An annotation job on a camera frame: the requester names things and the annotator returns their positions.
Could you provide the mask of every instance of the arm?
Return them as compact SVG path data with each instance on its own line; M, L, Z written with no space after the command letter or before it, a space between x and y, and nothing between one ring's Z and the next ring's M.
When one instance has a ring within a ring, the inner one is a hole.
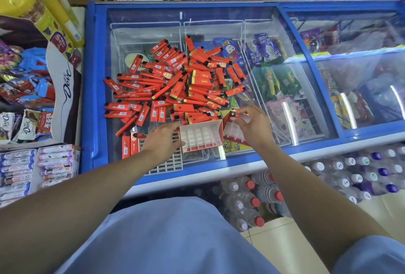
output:
M0 210L0 269L7 273L55 271L96 230L147 171L168 160L179 123L155 128L142 151L41 190Z
M248 113L251 117L249 123L241 118L233 120L265 161L295 222L330 271L357 240L369 235L389 237L371 216L276 145L270 120L261 109L249 106L237 113Z

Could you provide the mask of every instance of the hand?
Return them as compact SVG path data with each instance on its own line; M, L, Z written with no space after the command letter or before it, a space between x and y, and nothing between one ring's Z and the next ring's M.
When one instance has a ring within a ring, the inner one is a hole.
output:
M268 150L269 146L276 146L271 130L271 121L261 108L250 105L240 108L236 113L239 115L249 114L250 122L248 123L239 117L231 117L230 120L239 125L246 141L259 155L262 151Z
M182 124L176 122L153 128L146 136L141 153L149 153L156 162L156 165L169 160L176 149L185 144L182 141L172 141L173 131L180 126Z

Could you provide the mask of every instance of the light blue shirt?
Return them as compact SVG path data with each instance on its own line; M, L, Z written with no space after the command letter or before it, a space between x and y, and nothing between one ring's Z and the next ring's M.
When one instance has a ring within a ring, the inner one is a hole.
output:
M107 216L57 273L279 272L214 206L197 197L175 197ZM365 237L340 257L335 273L405 273L405 246Z

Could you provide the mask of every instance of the glass freezer lid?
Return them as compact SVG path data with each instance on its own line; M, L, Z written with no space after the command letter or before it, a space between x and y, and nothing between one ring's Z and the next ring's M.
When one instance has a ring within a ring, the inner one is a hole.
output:
M250 104L263 108L272 121L274 138L282 147L336 137L308 64L287 62L302 52L276 8L251 6L247 10L227 5L147 11L108 9L106 27L106 76L115 79L117 74L127 73L137 54L145 61L153 61L150 48L163 38L185 53L189 52L185 36L191 36L195 46L203 46L205 50L227 42L223 46L225 51L238 57L247 77L243 82L246 91L228 97L230 107L221 108L220 114L225 116L231 108ZM227 79L227 87L231 85L232 80ZM116 101L109 88L105 97L106 102ZM121 138L115 133L123 124L119 119L107 120L109 162L121 159ZM148 116L144 125L134 127L133 131L147 134L157 125ZM188 164L220 161L251 152L249 147L225 139L220 148L184 153L183 165L186 168Z
M316 63L343 129L405 119L402 15L395 11L288 15Z

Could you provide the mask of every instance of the forearm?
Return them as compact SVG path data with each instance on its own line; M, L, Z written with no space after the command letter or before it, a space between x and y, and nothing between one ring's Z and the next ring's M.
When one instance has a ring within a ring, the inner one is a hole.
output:
M277 145L268 146L260 155L298 227L329 270L362 237L389 236L371 216L308 172Z
M54 271L88 239L131 186L155 166L148 152L140 152L0 210L2 271Z

